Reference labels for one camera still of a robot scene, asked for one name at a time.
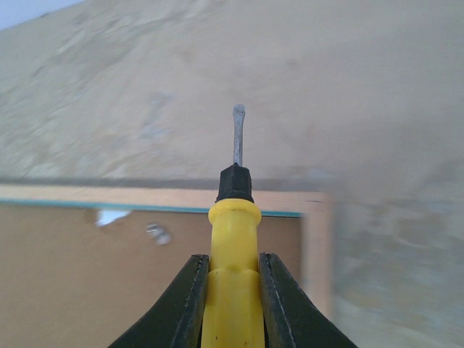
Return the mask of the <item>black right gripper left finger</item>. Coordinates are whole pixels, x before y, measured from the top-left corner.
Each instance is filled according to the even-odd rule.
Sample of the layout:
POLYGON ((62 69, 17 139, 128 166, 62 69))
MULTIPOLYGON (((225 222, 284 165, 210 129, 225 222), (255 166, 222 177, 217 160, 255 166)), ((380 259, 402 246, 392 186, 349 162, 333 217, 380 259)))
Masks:
POLYGON ((155 304, 111 347, 199 347, 209 257, 191 256, 155 304))

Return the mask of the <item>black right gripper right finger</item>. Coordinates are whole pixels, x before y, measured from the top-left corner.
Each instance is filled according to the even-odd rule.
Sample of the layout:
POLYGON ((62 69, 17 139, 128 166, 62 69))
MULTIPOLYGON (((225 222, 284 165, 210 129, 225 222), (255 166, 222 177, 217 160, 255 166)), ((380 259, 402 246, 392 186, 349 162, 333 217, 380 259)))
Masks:
POLYGON ((312 303, 276 254, 259 255, 265 346, 356 348, 312 303))

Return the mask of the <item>yellow screwdriver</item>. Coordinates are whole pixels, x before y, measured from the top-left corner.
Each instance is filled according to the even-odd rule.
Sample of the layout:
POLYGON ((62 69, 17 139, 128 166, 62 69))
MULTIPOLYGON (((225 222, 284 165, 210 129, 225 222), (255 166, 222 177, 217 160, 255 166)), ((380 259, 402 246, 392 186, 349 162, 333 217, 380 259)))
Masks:
POLYGON ((233 163, 222 170, 212 225, 202 347, 263 347, 257 227, 262 214, 243 166, 244 105, 233 108, 233 163))

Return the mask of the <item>teal picture frame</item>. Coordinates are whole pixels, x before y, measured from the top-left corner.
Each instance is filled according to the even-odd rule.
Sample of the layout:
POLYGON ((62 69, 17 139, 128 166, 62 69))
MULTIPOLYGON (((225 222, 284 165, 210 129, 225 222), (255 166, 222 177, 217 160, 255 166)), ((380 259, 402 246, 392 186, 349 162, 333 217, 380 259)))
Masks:
POLYGON ((1 345, 106 347, 210 250, 214 189, 1 186, 1 345), (156 223, 172 236, 158 245, 156 223))

